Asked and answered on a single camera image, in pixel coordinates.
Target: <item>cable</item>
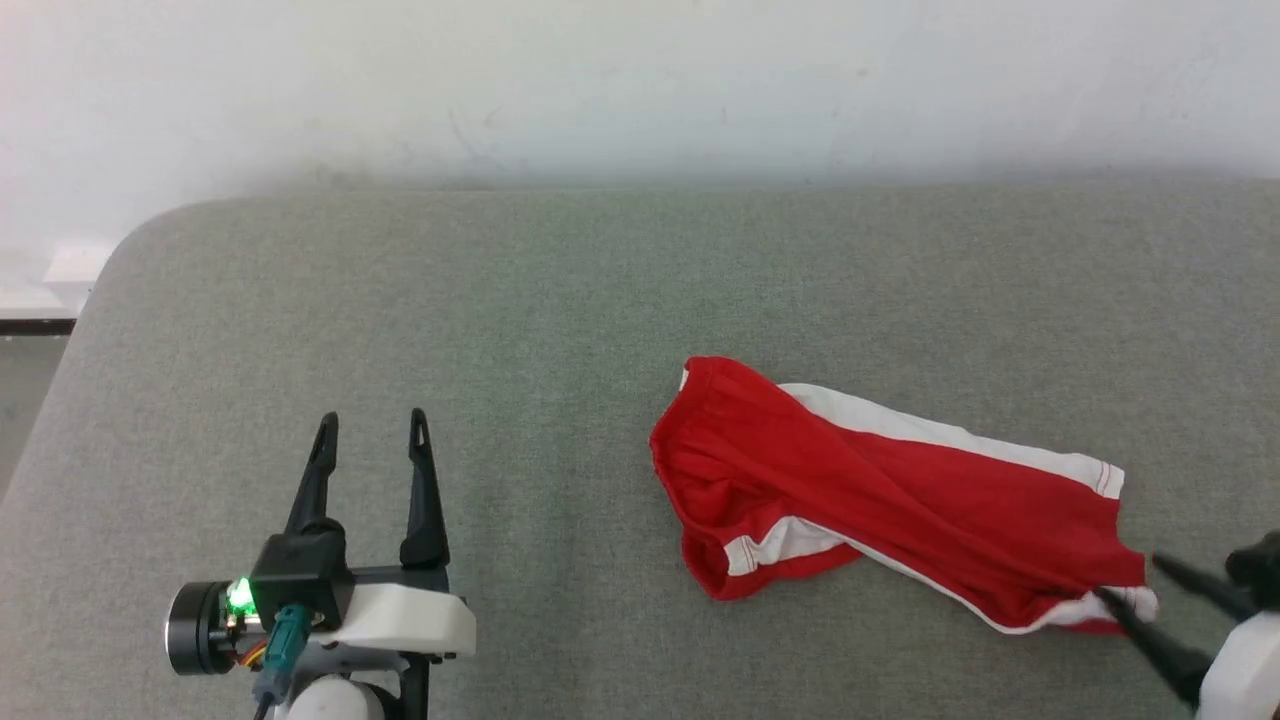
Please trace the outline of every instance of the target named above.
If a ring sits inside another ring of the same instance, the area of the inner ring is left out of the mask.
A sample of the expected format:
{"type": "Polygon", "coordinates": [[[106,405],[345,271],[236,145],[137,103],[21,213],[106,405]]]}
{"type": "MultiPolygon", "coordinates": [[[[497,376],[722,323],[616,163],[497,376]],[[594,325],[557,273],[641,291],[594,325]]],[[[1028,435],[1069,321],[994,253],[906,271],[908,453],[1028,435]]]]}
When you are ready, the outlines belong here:
{"type": "Polygon", "coordinates": [[[266,717],[266,711],[271,708],[271,696],[262,696],[262,702],[257,703],[257,712],[253,714],[253,720],[264,720],[266,717]]]}
{"type": "Polygon", "coordinates": [[[256,662],[259,659],[262,657],[262,651],[265,650],[266,650],[266,638],[262,638],[261,641],[259,641],[257,644],[248,648],[248,652],[242,655],[237,662],[239,662],[243,667],[248,667],[250,665],[252,665],[253,662],[256,662]]]}

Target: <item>red shorts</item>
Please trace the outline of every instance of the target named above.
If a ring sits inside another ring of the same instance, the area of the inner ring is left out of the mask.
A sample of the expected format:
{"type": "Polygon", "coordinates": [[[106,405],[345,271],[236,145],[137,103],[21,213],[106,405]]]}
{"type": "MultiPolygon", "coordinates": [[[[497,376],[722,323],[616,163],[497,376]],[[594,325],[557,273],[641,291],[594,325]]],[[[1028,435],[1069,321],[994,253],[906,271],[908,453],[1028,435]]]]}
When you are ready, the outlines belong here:
{"type": "Polygon", "coordinates": [[[690,571],[718,600],[865,555],[1004,633],[1117,629],[1107,585],[1155,619],[1116,537],[1124,471],[692,357],[650,438],[690,571]]]}

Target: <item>white object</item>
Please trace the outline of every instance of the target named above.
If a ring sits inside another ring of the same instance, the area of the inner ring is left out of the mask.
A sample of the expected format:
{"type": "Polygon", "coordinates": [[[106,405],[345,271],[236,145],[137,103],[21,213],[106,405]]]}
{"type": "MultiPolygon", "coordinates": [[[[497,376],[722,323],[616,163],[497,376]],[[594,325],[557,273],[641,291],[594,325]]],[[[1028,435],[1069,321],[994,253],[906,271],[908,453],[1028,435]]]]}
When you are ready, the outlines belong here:
{"type": "Polygon", "coordinates": [[[61,247],[45,270],[45,287],[68,313],[79,315],[110,256],[106,247],[61,247]]]}
{"type": "Polygon", "coordinates": [[[271,720],[384,720],[383,706],[369,687],[338,676],[320,678],[307,685],[287,707],[278,707],[271,720]]]}
{"type": "Polygon", "coordinates": [[[424,655],[476,652],[476,616],[456,594],[396,583],[356,585],[342,628],[312,633],[308,644],[424,655]]]}
{"type": "Polygon", "coordinates": [[[1271,720],[1280,708],[1280,614],[1261,612],[1226,637],[1201,684],[1201,720],[1271,720]]]}

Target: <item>white wall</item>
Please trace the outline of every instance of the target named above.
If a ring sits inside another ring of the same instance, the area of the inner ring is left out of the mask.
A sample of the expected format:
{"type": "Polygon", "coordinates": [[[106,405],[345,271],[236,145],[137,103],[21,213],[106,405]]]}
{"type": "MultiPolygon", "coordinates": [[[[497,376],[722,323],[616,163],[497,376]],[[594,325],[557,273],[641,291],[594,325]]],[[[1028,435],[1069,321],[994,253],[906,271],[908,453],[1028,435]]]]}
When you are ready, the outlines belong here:
{"type": "Polygon", "coordinates": [[[1277,70],[1275,0],[0,0],[0,309],[243,193],[1275,176],[1277,70]]]}

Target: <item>white stripe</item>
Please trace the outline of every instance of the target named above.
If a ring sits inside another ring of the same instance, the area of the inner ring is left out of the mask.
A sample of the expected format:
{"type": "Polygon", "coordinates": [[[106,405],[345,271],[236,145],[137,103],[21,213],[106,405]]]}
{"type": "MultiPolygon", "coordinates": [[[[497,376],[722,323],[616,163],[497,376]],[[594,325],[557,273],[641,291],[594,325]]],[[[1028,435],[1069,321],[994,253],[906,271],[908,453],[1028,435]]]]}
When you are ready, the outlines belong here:
{"type": "Polygon", "coordinates": [[[787,383],[778,386],[810,413],[833,425],[891,439],[927,442],[1036,468],[1084,484],[1103,497],[1120,497],[1124,470],[1088,455],[1064,455],[1038,447],[978,437],[964,428],[890,410],[869,400],[824,387],[787,383]]]}
{"type": "MultiPolygon", "coordinates": [[[[822,525],[794,515],[780,519],[772,528],[769,528],[768,534],[765,534],[764,539],[759,543],[753,541],[750,536],[742,536],[730,541],[728,544],[724,546],[724,555],[728,556],[730,575],[748,575],[760,565],[773,565],[788,557],[800,557],[804,555],[813,555],[815,552],[824,552],[842,542],[861,551],[863,555],[876,560],[886,568],[896,570],[909,578],[915,578],[940,593],[954,598],[960,605],[964,605],[973,611],[974,615],[982,618],[988,625],[1005,634],[1021,635],[1038,630],[1044,625],[1075,625],[1076,623],[1084,623],[1087,620],[1112,619],[1111,614],[1107,612],[1106,606],[1102,605],[1102,601],[1093,593],[1089,593],[1078,600],[1064,600],[1062,602],[1055,605],[1052,610],[1041,615],[1030,625],[1020,628],[1001,625],[991,618],[983,615],[982,611],[968,600],[940,585],[922,573],[913,570],[897,560],[893,560],[892,557],[888,557],[887,555],[883,555],[850,537],[842,536],[835,530],[823,528],[822,525]]],[[[1108,589],[1123,593],[1126,600],[1130,600],[1134,611],[1142,620],[1151,623],[1156,619],[1158,602],[1156,601],[1156,593],[1153,593],[1151,588],[1114,587],[1108,589]]]]}

